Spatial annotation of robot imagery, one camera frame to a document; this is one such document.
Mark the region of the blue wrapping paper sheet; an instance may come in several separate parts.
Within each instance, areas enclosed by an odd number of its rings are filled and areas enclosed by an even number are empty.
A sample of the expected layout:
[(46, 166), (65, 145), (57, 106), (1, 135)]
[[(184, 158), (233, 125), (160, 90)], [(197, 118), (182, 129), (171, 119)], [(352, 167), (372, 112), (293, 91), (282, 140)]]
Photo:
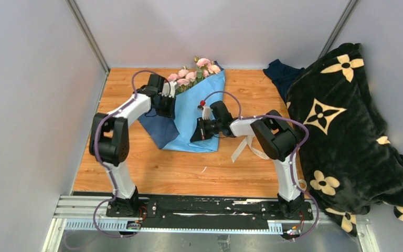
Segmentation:
[(138, 118), (141, 126), (161, 150), (193, 153), (209, 153), (218, 151), (219, 139), (203, 140), (191, 143), (197, 119), (202, 112), (197, 109), (200, 101), (214, 91), (225, 89), (226, 75), (223, 67), (220, 73), (206, 78), (189, 90), (176, 96), (175, 119), (158, 116), (155, 110)]

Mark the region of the pink fake flower stem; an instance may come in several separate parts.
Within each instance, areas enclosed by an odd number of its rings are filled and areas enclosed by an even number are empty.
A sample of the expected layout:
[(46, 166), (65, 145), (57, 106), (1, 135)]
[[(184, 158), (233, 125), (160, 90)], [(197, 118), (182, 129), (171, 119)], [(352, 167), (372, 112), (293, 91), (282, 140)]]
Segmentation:
[(205, 78), (208, 78), (208, 77), (210, 77), (212, 75), (219, 74), (221, 72), (221, 68), (218, 65), (214, 64), (214, 63), (207, 63), (204, 66), (204, 68), (205, 69), (203, 71), (203, 75), (204, 75)]

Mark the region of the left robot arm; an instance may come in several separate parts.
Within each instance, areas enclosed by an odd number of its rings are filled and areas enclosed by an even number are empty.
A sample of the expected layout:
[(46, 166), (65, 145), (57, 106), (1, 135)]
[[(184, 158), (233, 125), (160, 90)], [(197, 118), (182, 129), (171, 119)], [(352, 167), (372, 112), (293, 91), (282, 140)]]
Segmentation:
[(174, 119), (177, 83), (151, 71), (146, 85), (118, 108), (96, 113), (92, 121), (89, 152), (105, 168), (113, 198), (108, 208), (121, 216), (133, 217), (141, 210), (137, 187), (127, 164), (129, 127), (140, 116), (154, 110), (159, 116)]

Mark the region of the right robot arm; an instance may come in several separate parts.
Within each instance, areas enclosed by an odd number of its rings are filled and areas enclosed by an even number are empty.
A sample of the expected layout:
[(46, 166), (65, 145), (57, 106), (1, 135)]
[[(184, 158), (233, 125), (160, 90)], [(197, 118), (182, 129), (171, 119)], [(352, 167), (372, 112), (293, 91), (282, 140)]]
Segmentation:
[(222, 101), (210, 106), (201, 101), (198, 109), (202, 116), (197, 119), (190, 141), (205, 141), (220, 133), (227, 138), (256, 138), (263, 154), (273, 161), (277, 173), (279, 188), (275, 211), (285, 219), (299, 215), (304, 194), (298, 183), (295, 149), (300, 138), (286, 119), (275, 110), (248, 119), (233, 118)]

